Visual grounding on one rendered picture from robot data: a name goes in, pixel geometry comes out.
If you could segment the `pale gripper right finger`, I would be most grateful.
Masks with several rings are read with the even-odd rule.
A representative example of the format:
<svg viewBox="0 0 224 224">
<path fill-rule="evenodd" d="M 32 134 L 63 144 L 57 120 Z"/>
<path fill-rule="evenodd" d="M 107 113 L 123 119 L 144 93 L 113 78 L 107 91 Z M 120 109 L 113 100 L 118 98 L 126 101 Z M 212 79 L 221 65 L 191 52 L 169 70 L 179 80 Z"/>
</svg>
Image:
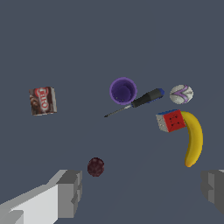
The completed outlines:
<svg viewBox="0 0 224 224">
<path fill-rule="evenodd" d="M 224 214 L 224 170 L 202 171 L 200 178 L 203 196 Z"/>
</svg>

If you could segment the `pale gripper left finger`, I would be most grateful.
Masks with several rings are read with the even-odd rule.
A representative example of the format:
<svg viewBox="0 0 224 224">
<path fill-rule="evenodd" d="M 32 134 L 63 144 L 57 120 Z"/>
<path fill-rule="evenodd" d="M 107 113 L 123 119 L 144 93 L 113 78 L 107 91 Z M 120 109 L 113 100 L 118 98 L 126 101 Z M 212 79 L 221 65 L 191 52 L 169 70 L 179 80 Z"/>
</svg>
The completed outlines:
<svg viewBox="0 0 224 224">
<path fill-rule="evenodd" d="M 0 224 L 54 224 L 73 218 L 82 195 L 82 171 L 59 170 L 45 185 L 0 205 Z"/>
</svg>

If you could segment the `yellow banana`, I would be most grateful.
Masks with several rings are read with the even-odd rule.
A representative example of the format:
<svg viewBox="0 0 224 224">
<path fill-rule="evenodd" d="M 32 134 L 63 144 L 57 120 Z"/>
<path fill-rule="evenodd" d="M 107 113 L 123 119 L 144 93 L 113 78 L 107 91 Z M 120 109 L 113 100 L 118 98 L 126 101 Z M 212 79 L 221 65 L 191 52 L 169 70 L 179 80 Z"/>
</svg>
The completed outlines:
<svg viewBox="0 0 224 224">
<path fill-rule="evenodd" d="M 185 166 L 192 167 L 200 157 L 203 146 L 203 132 L 199 120 L 191 113 L 181 112 L 189 134 L 189 144 L 185 154 Z"/>
</svg>

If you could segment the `dark red plum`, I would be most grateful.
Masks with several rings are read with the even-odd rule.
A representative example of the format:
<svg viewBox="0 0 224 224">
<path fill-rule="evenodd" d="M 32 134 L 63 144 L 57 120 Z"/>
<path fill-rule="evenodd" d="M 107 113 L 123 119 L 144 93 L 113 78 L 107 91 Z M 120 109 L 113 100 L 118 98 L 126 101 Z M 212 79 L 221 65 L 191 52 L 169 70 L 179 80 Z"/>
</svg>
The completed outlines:
<svg viewBox="0 0 224 224">
<path fill-rule="evenodd" d="M 87 165 L 87 172 L 93 177 L 99 177 L 104 172 L 104 162 L 98 158 L 92 158 Z"/>
</svg>

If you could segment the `rubiks cube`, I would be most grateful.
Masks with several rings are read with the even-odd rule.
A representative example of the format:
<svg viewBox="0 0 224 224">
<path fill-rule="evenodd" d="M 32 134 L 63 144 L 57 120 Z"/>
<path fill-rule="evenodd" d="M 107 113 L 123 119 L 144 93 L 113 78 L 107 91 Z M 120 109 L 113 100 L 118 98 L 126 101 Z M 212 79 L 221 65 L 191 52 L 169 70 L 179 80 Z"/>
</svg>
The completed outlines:
<svg viewBox="0 0 224 224">
<path fill-rule="evenodd" d="M 186 126 L 184 118 L 179 109 L 173 109 L 156 114 L 160 130 L 170 133 Z"/>
</svg>

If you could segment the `brown pudding box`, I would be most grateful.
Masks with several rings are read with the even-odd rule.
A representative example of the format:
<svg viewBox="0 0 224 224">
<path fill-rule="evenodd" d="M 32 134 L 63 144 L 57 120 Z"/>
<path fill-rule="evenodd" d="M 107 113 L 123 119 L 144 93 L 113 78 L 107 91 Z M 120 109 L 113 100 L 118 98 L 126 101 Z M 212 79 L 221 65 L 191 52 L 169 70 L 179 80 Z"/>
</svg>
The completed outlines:
<svg viewBox="0 0 224 224">
<path fill-rule="evenodd" d="M 53 87 L 39 87 L 29 90 L 31 114 L 49 115 L 57 112 L 55 90 Z"/>
</svg>

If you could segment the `white purple baseball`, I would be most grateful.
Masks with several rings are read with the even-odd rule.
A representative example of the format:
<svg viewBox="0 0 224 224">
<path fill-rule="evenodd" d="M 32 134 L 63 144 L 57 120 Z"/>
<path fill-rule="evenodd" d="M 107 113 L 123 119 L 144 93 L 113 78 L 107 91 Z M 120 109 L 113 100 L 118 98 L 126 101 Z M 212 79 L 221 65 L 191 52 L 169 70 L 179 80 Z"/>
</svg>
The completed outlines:
<svg viewBox="0 0 224 224">
<path fill-rule="evenodd" d="M 186 104 L 193 98 L 193 90 L 187 85 L 177 85 L 170 92 L 170 99 L 176 104 Z"/>
</svg>

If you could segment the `purple cup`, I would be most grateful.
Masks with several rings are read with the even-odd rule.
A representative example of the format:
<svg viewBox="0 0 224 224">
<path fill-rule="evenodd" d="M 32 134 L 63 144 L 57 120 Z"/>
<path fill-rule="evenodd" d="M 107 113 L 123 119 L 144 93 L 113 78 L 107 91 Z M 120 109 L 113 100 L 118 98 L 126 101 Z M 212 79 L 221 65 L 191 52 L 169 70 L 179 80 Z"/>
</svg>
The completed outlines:
<svg viewBox="0 0 224 224">
<path fill-rule="evenodd" d="M 137 97 L 137 85 L 127 77 L 115 79 L 109 87 L 111 99 L 119 105 L 127 105 Z"/>
</svg>

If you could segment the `black blue handled screwdriver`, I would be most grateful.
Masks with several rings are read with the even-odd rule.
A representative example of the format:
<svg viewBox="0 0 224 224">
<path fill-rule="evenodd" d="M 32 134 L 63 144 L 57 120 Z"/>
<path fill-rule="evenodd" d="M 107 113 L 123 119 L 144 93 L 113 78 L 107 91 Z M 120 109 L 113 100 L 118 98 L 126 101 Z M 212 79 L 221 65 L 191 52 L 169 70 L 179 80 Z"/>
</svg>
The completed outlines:
<svg viewBox="0 0 224 224">
<path fill-rule="evenodd" d="M 109 113 L 106 115 L 106 117 L 112 116 L 120 111 L 123 111 L 125 109 L 129 108 L 137 108 L 141 105 L 144 105 L 145 103 L 154 102 L 158 99 L 161 99 L 165 95 L 165 91 L 162 88 L 156 88 L 154 90 L 151 90 L 150 92 L 147 92 L 143 96 L 135 99 L 131 104 L 128 106 L 125 106 L 124 108 L 120 108 L 115 112 Z"/>
</svg>

